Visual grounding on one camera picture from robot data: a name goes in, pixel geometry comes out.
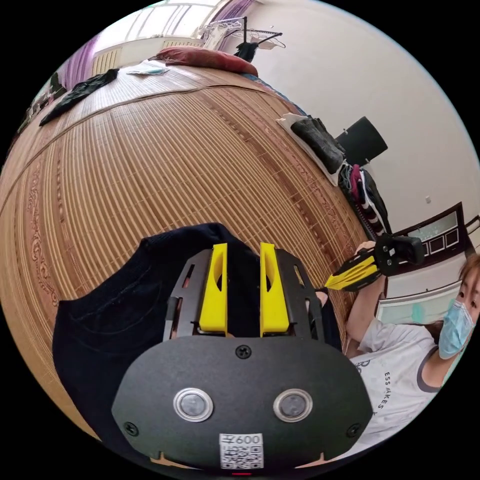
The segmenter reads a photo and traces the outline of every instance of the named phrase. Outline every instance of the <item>dark wooden frame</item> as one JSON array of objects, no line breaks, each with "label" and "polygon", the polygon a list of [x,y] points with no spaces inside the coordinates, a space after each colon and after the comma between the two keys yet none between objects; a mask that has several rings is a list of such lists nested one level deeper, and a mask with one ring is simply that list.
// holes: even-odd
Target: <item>dark wooden frame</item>
[{"label": "dark wooden frame", "polygon": [[435,255],[427,255],[421,265],[411,265],[410,263],[401,264],[398,268],[398,272],[396,273],[396,275],[406,274],[408,272],[414,272],[416,270],[420,270],[425,267],[431,267],[432,265],[436,265],[440,262],[451,259],[462,252],[465,252],[469,248],[469,246],[471,246],[472,243],[470,242],[469,236],[467,234],[467,228],[464,223],[465,220],[464,220],[464,210],[463,210],[462,202],[457,203],[451,208],[448,208],[447,210],[443,211],[442,213],[439,213],[438,215],[433,216],[432,218],[429,218],[428,220],[422,221],[420,223],[417,223],[416,225],[412,225],[408,228],[404,228],[403,230],[397,231],[394,233],[394,235],[406,236],[409,232],[420,229],[422,227],[426,227],[432,224],[433,222],[436,222],[437,220],[440,220],[443,217],[446,217],[447,215],[453,212],[456,212],[456,219],[458,223],[458,243],[445,248],[441,253],[438,253]]},{"label": "dark wooden frame", "polygon": [[[480,215],[475,215],[469,222],[467,222],[465,224],[465,230],[472,224],[474,224],[475,222],[480,222]],[[467,233],[466,234],[466,255],[467,257],[474,254],[475,253],[475,247],[472,243],[472,241],[470,240],[470,237],[469,237],[469,234]]]}]

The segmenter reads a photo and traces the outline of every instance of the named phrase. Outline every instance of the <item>black lamp shade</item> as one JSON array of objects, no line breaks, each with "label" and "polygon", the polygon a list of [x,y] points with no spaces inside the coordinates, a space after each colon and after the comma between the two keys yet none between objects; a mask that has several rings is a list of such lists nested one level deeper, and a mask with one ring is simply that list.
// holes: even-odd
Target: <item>black lamp shade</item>
[{"label": "black lamp shade", "polygon": [[385,140],[366,116],[348,127],[336,141],[345,149],[346,161],[361,167],[388,149]]}]

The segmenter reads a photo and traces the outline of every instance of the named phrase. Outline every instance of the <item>red pillow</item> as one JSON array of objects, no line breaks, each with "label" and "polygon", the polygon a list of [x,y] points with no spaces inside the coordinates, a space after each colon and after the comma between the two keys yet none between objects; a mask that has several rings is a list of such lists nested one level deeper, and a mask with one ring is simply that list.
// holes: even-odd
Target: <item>red pillow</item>
[{"label": "red pillow", "polygon": [[165,65],[187,65],[226,70],[237,74],[259,76],[257,69],[243,58],[224,51],[208,50],[198,46],[169,46],[149,60],[161,60]]}]

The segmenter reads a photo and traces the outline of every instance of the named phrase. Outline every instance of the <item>black clothing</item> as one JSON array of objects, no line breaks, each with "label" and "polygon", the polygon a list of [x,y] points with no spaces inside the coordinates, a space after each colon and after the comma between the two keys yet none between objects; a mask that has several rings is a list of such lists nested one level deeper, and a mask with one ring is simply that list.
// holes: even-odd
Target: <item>black clothing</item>
[{"label": "black clothing", "polygon": [[296,121],[290,128],[314,151],[330,175],[339,171],[344,161],[343,148],[328,133],[320,119],[305,118]]},{"label": "black clothing", "polygon": [[221,243],[228,244],[228,331],[258,337],[260,258],[218,223],[144,238],[101,285],[58,306],[52,352],[61,383],[106,447],[148,468],[150,460],[130,446],[115,423],[112,404],[132,362],[162,342],[168,299],[187,260]]},{"label": "black clothing", "polygon": [[95,92],[95,90],[108,85],[117,78],[118,72],[118,68],[111,68],[105,73],[95,75],[88,80],[77,83],[72,88],[71,92],[67,93],[67,95],[65,95],[65,97],[57,105],[55,105],[54,109],[48,115],[46,115],[45,118],[43,118],[43,120],[40,122],[40,127],[52,121],[53,119],[56,119],[65,112],[68,112],[74,105],[79,103],[85,97],[88,97],[90,94]]},{"label": "black clothing", "polygon": [[245,41],[240,45],[237,45],[237,52],[234,53],[236,57],[239,57],[247,62],[252,62],[257,51],[259,44],[256,42]]},{"label": "black clothing", "polygon": [[379,193],[377,184],[375,183],[375,180],[373,179],[373,177],[368,173],[368,171],[366,170],[362,170],[362,171],[365,177],[365,189],[368,194],[368,197],[375,205],[375,208],[378,210],[378,213],[381,217],[381,221],[385,226],[386,233],[392,234],[392,227],[390,226],[390,222],[389,222],[389,213],[387,211],[387,207],[385,206],[384,200],[382,199],[382,196]]},{"label": "black clothing", "polygon": [[[316,292],[323,292],[329,294],[329,289],[326,287],[318,288]],[[338,351],[342,351],[342,340],[340,339],[339,324],[337,323],[337,317],[334,312],[334,305],[330,300],[330,297],[326,301],[325,305],[321,308],[321,323],[323,325],[323,335],[325,343],[331,347],[336,348]]]}]

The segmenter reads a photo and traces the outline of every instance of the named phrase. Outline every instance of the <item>woman's hand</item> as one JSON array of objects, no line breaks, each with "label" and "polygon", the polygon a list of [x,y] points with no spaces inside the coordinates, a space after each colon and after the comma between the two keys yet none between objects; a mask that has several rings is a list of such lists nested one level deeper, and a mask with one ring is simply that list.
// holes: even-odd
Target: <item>woman's hand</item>
[{"label": "woman's hand", "polygon": [[372,240],[369,240],[369,241],[364,241],[363,243],[361,243],[358,248],[355,250],[355,255],[361,250],[361,249],[365,249],[365,250],[370,250],[370,249],[373,249],[375,248],[375,245],[377,244],[376,241],[372,241]]},{"label": "woman's hand", "polygon": [[315,295],[320,300],[321,307],[323,308],[325,306],[325,304],[327,303],[327,301],[329,299],[329,296],[322,291],[316,291]]}]

